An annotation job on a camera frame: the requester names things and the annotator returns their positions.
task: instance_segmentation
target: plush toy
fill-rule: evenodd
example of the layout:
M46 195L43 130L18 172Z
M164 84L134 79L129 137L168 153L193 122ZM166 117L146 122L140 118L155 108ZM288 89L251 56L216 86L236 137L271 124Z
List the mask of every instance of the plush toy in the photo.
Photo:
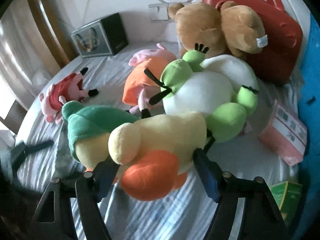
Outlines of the plush toy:
M133 106L130 109L131 114L135 114L138 109L144 114L145 109L150 107L149 98L160 91L159 86L144 74L144 70L148 68L160 78L164 68L176 60L176 56L160 43L157 46L159 49L144 49L137 52L129 61L129 65L135 68L125 82L122 101Z
M123 190L143 201L181 187L194 150L206 142L205 120L196 112L138 119L120 109L72 101L62 114L72 156L93 170L110 155L121 165L116 178Z
M204 61L208 48L203 48L196 43L194 50L171 62L161 75L162 92L149 102L163 99L166 114L202 113L213 139L224 142L235 137L255 111L259 88L244 61L230 55ZM149 70L145 73L152 76Z
M246 53L256 54L268 45L262 20L250 7L233 1L221 7L221 26L231 53L243 60Z
M193 50L195 43L209 47L207 57L214 57L225 52L227 45L221 28L220 12L204 2L184 6L176 3L168 8L169 17L175 20L177 35L183 45L183 56Z
M55 120L56 124L61 124L61 108L66 102L72 100L81 102L84 97L93 97L99 93L97 89L82 89L82 79L87 71L88 68L85 67L78 74L71 73L57 84L51 85L46 95L40 93L41 110L47 122Z
M207 58L231 52L245 59L245 53L259 53L268 44L257 13L233 1L223 3L221 14L203 2L187 6L177 3L170 6L168 12L175 20L178 38L183 46L181 55L193 50L195 43L202 43L210 48Z

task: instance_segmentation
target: bed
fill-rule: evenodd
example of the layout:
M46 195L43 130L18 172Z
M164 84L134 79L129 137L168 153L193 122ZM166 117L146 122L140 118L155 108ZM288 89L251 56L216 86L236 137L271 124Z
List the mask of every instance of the bed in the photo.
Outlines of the bed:
M176 42L162 44L179 56ZM130 44L112 57L77 57L43 91L69 73L88 67L84 88L98 88L100 93L85 104L128 109L129 106L121 101L126 77L132 70L128 62L135 52L146 48L155 49L156 42ZM299 85L291 81L284 87L276 88L259 80L259 86L258 108L249 118L252 131L226 143L213 145L208 157L216 161L223 170L230 171L239 178L253 179L262 176L269 185L285 180L296 182L298 167L290 168L278 155L260 143L258 135L268 122L275 99L297 112ZM162 112L160 109L152 114ZM48 138L55 141L54 146L29 156L18 171L18 178L27 189L43 192L52 177L65 178L74 171L84 170L69 154L66 125L47 124L40 110L40 101L36 99L23 121L17 142L23 140L33 144ZM71 204L78 238L85 239L76 199L72 199ZM198 174L192 169L185 185L163 199L140 202L126 195L121 186L116 184L99 203L99 208L112 239L202 239L211 222L216 203L207 197ZM243 208L244 201L240 199L230 239L237 238Z

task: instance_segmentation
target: brown teddy bear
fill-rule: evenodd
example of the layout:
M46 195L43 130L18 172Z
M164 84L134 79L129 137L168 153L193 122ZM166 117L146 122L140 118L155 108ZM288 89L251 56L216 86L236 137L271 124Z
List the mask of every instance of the brown teddy bear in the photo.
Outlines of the brown teddy bear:
M181 55L199 43L210 48L207 58L231 53L245 60L246 53L260 53L268 44L263 23L250 7L227 1L220 11L204 2L177 3L168 8L183 46Z

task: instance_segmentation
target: pink box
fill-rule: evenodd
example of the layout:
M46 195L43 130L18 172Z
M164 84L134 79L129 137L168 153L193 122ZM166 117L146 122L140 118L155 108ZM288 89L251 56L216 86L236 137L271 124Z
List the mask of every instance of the pink box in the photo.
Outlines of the pink box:
M292 167L303 160L307 128L295 113L276 100L268 125L259 139Z

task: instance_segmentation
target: yellow duck plush toy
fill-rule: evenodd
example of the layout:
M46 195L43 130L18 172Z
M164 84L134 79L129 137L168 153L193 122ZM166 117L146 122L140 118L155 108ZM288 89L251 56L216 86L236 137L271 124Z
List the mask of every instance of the yellow duck plush toy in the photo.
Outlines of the yellow duck plush toy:
M157 115L146 119L108 106L66 103L72 156L88 170L109 155L120 164L116 179L130 196L151 201L181 187L195 149L204 148L206 123L200 113Z

